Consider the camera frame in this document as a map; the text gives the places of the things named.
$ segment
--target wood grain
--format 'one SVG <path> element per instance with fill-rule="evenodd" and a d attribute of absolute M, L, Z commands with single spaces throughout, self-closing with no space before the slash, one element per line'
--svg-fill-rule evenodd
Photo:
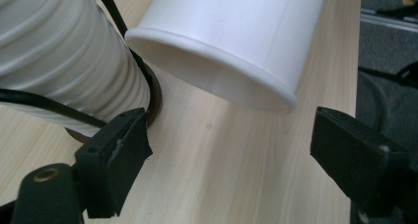
<path fill-rule="evenodd" d="M 115 0 L 129 28 L 150 0 Z M 349 199 L 310 156 L 318 106 L 354 114 L 360 0 L 326 0 L 290 114 L 256 112 L 155 69 L 163 110 L 154 150 L 121 216 L 87 223 L 349 223 Z M 0 203 L 28 172 L 72 164 L 63 128 L 0 107 Z"/>

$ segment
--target ribbed plastic cup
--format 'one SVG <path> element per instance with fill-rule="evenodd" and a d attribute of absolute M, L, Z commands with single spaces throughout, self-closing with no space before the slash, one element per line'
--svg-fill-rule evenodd
<path fill-rule="evenodd" d="M 39 94 L 103 121 L 150 102 L 144 76 L 95 0 L 0 0 L 0 88 Z M 8 106 L 86 136 L 98 131 Z"/>

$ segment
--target white paper cup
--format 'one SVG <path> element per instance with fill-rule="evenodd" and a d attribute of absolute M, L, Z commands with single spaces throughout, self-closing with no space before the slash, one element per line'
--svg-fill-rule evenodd
<path fill-rule="evenodd" d="M 110 121 L 147 108 L 148 84 L 95 0 L 0 0 L 0 88 L 39 94 Z M 99 129 L 9 106 L 93 136 Z"/>
<path fill-rule="evenodd" d="M 289 111 L 324 0 L 154 0 L 127 32 L 151 65 L 227 100 Z"/>

